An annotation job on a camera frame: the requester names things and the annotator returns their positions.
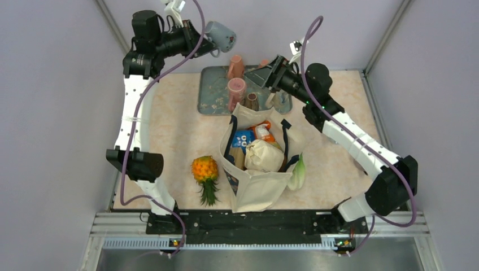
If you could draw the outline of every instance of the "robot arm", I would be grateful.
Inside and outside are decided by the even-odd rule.
[[[417,192],[416,160],[411,156],[401,158],[389,151],[354,123],[344,108],[329,95],[333,80],[329,77],[329,70],[325,65],[313,63],[308,66],[306,70],[308,86],[314,97],[323,105],[323,109],[356,134],[357,139],[329,120],[310,101],[299,71],[295,71],[293,67],[286,58],[278,56],[267,66],[246,72],[245,76],[262,88],[269,88],[272,92],[282,89],[305,103],[303,113],[308,122],[319,132],[343,146],[373,180],[368,191],[338,204],[333,208],[332,213],[344,222],[350,222],[374,213],[386,216],[408,201],[406,188],[399,177],[359,144],[358,139],[391,162],[405,176],[415,195]]]
[[[125,102],[121,127],[115,142],[115,148],[106,151],[106,158],[116,169],[122,170],[125,150],[131,136],[132,123],[135,121],[136,129],[128,155],[127,175],[131,180],[136,181],[136,184],[146,195],[168,209],[173,209],[175,200],[170,196],[164,181],[160,178],[163,170],[163,156],[150,153],[149,117],[153,102],[153,91],[148,92],[143,97],[137,117],[134,116],[134,113],[145,88],[154,78],[159,76],[163,69],[165,58],[177,54],[188,56],[201,36],[189,20],[181,21],[181,24],[177,23],[169,32],[163,31],[163,24],[164,20],[155,11],[143,10],[133,14],[132,26],[135,36],[132,38],[130,52],[123,59]],[[236,41],[234,32],[223,25],[221,25],[221,28],[210,31],[209,35],[207,34],[208,39],[203,39],[193,58],[216,49],[229,51]],[[151,211],[157,215],[169,214],[156,204],[151,205]]]

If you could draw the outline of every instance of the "metal floor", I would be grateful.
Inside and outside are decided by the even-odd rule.
[[[350,258],[329,256],[330,251],[188,250],[171,260],[150,254],[130,262],[144,252],[104,249],[97,271],[423,270],[413,238],[394,241],[390,238],[371,238],[358,254]]]

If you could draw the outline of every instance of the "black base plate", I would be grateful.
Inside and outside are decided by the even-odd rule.
[[[189,244],[313,244],[321,234],[367,233],[360,218],[339,226],[330,210],[267,210],[231,213],[231,210],[177,209],[186,226]],[[150,214],[146,234],[181,234],[173,216]]]

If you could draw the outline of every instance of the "tray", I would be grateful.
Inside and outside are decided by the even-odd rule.
[[[257,65],[245,66],[246,71],[257,68]],[[203,115],[230,115],[228,110],[229,94],[227,90],[228,79],[226,73],[228,66],[206,67],[201,71],[198,94],[198,112]],[[258,96],[259,110],[267,110],[264,103],[270,92],[267,88],[261,89],[248,78],[244,78],[247,89],[246,95],[255,93]],[[281,114],[286,114],[293,108],[291,95],[288,94],[286,102],[275,108]]]

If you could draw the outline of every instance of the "marble countertop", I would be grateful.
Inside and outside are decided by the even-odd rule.
[[[371,109],[358,71],[332,71],[331,96],[369,135],[378,139]],[[231,189],[223,170],[219,170],[217,197],[212,207],[200,205],[200,187],[190,172],[192,161],[212,155],[219,161],[218,145],[228,126],[229,116],[205,116],[197,111],[199,73],[171,74],[155,90],[150,116],[150,152],[163,154],[162,177],[169,193],[181,209],[230,209]],[[303,104],[293,98],[287,121],[303,132],[310,145],[304,150],[306,180],[301,189],[285,189],[272,209],[329,209],[342,200],[367,190],[372,181],[356,166],[340,145],[335,145],[311,126],[302,113]],[[142,194],[127,179],[125,199]],[[122,206],[116,197],[114,209],[149,209],[146,199]]]

